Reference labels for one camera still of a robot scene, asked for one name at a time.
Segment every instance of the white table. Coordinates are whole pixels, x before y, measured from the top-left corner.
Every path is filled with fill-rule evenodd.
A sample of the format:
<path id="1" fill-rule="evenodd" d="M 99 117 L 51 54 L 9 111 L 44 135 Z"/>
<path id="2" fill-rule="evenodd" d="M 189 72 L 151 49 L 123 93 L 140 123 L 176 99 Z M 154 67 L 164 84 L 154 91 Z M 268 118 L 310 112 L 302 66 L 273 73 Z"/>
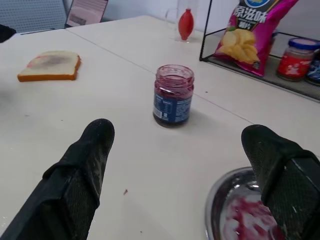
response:
<path id="1" fill-rule="evenodd" d="M 49 50 L 77 52 L 78 79 L 18 82 L 26 64 Z M 175 63 L 174 56 L 166 63 Z M 152 117 L 154 79 L 152 71 L 67 30 L 18 35 L 0 44 L 0 234 L 43 172 L 87 124 L 106 118 L 114 124 L 115 140 L 88 239 L 206 238 L 207 194 L 223 174 L 249 165 L 240 135 L 251 123 L 198 94 L 186 126 L 163 128 Z M 205 84 L 199 79 L 198 91 Z"/>
<path id="2" fill-rule="evenodd" d="M 195 72 L 194 92 L 198 97 L 251 123 L 265 125 L 320 156 L 319 103 L 199 62 L 200 37 L 194 43 L 173 41 L 166 24 L 149 16 L 74 27 L 68 31 L 153 74 L 166 64 L 190 67 Z"/>

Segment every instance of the metal bowl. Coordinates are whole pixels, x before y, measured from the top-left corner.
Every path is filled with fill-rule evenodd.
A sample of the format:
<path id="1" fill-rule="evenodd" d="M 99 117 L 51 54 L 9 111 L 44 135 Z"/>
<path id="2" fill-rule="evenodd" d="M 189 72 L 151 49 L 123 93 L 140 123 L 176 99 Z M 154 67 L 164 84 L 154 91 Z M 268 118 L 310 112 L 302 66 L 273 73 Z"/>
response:
<path id="1" fill-rule="evenodd" d="M 252 167 L 228 172 L 211 188 L 205 204 L 205 227 L 208 240 L 224 240 L 223 224 L 228 203 L 235 197 L 261 198 Z"/>

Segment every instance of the potato chip bag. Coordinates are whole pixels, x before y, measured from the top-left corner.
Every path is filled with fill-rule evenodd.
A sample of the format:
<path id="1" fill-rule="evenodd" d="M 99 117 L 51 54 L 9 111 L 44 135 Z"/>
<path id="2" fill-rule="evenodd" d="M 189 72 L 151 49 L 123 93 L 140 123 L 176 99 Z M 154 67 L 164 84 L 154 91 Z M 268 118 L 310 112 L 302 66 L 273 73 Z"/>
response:
<path id="1" fill-rule="evenodd" d="M 298 0 L 240 0 L 214 56 L 234 61 L 259 76 L 265 74 L 272 34 Z"/>

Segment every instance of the slice of bread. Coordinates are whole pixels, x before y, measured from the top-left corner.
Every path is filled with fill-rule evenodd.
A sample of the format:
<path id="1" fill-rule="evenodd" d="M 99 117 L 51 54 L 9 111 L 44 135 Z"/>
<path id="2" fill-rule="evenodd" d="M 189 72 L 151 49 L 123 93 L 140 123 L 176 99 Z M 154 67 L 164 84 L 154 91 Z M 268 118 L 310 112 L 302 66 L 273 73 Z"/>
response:
<path id="1" fill-rule="evenodd" d="M 34 58 L 18 74 L 20 82 L 75 80 L 81 59 L 71 51 L 47 51 Z"/>

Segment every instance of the red bulb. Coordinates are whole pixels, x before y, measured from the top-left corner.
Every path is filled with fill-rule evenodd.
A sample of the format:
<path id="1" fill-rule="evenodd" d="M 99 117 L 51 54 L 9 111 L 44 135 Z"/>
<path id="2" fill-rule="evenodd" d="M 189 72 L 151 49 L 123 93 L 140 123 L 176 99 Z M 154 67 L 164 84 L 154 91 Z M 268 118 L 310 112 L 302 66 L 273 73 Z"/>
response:
<path id="1" fill-rule="evenodd" d="M 192 16 L 190 8 L 187 8 L 184 14 L 182 14 L 178 28 L 181 39 L 186 41 L 194 29 L 194 17 Z"/>

